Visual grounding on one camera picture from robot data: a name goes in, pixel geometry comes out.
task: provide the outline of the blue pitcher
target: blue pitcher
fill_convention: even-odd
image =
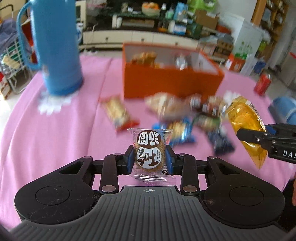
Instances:
[[[76,30],[75,0],[29,0],[17,16],[17,33],[23,56],[21,16],[30,8],[34,49],[38,64],[24,58],[32,70],[42,70],[45,85],[52,95],[67,95],[82,84]]]

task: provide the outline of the tiled floor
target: tiled floor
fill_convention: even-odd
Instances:
[[[99,57],[121,58],[122,51],[99,51],[92,54]],[[258,76],[252,76],[251,78],[254,79],[254,81],[258,80]],[[295,92],[288,90],[288,88],[274,76],[273,76],[272,83],[267,90],[267,95],[270,97],[270,99],[274,99],[279,96],[296,97]],[[2,133],[4,130],[5,124],[9,118],[9,115],[13,107],[17,103],[19,97],[20,95],[11,94],[7,99],[7,101],[0,101],[0,139],[2,137]]]

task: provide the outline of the table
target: table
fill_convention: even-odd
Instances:
[[[37,73],[21,95],[5,127],[0,145],[0,222],[7,229],[20,223],[14,208],[14,196],[25,184],[52,172],[82,156],[103,159],[112,153],[124,153],[132,143],[127,131],[115,133],[99,98],[122,94],[121,59],[81,56],[84,84],[72,103],[63,106],[61,112],[41,115],[37,110],[40,92],[45,89],[41,73]],[[236,73],[225,73],[217,95],[226,90],[242,94],[250,100],[264,123],[273,123],[267,107],[270,100],[253,92],[255,82]],[[140,119],[140,128],[151,128],[156,117],[145,108],[141,99],[125,100],[128,111]],[[296,172],[293,164],[267,158],[258,170],[248,153],[236,138],[230,124],[226,123],[228,137],[234,144],[234,153],[222,159],[275,185],[283,190]],[[197,143],[176,146],[176,153],[191,154],[199,160],[213,155],[213,148],[205,134],[193,130]],[[131,176],[119,176],[123,185],[138,185]],[[175,183],[180,185],[181,177]],[[206,189],[204,175],[199,175],[200,189]],[[99,189],[99,177],[95,178],[93,189]]]

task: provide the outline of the silver rivet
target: silver rivet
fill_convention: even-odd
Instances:
[[[193,192],[197,191],[197,188],[192,185],[187,185],[187,186],[183,187],[183,191],[187,192],[187,193],[193,193]]]
[[[107,193],[114,192],[115,190],[116,190],[116,187],[113,185],[106,185],[102,187],[102,191]]]

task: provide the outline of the orange box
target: orange box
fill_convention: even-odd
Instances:
[[[155,62],[163,68],[133,64],[135,54],[155,52]],[[174,65],[177,54],[191,55],[192,68],[179,70]],[[167,92],[178,97],[201,94],[203,99],[215,95],[223,71],[198,50],[170,45],[125,43],[123,45],[123,89],[125,98],[144,98],[158,92]]]
[[[245,62],[244,59],[236,58],[233,54],[230,54],[225,67],[230,71],[240,72]]]

